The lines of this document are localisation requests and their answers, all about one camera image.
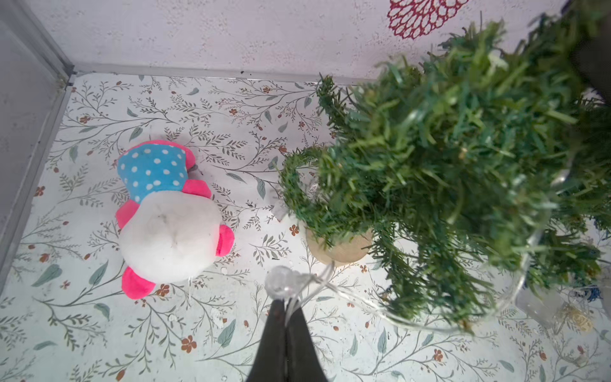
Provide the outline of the clear string light battery box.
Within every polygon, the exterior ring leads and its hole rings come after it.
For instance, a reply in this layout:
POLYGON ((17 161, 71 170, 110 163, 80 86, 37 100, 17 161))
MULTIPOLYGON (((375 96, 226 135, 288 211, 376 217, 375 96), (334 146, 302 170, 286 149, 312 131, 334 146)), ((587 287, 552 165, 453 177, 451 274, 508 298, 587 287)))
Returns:
POLYGON ((516 307, 544 329, 560 328, 568 306, 556 290, 523 288, 516 296, 516 307))

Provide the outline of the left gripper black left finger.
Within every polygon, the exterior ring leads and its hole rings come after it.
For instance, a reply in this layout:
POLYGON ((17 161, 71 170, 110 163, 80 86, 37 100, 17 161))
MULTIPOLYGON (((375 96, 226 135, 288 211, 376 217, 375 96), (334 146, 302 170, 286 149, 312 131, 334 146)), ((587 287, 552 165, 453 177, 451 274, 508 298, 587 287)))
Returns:
POLYGON ((273 301, 246 382, 284 382, 286 380, 285 321, 285 302, 283 300, 273 301))

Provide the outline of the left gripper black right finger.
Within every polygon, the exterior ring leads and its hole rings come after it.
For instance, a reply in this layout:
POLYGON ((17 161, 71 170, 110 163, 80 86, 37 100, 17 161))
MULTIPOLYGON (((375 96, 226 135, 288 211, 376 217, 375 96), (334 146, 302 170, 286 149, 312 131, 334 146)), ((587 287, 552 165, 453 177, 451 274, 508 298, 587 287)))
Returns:
POLYGON ((301 308, 292 313, 286 328, 286 380, 327 382, 301 308))

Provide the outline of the small green christmas tree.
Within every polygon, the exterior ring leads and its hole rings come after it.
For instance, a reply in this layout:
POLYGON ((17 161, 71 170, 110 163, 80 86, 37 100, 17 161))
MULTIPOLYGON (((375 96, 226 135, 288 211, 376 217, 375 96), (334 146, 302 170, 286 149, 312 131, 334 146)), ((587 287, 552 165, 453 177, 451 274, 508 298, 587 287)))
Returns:
POLYGON ((336 142, 286 156, 291 213, 325 247, 372 234, 387 286, 365 307, 398 325, 434 315, 468 332, 499 309, 496 286, 585 286, 602 256, 583 235, 610 228, 608 1, 543 15, 512 52, 504 25, 471 25, 420 66, 386 63, 319 104, 336 142))

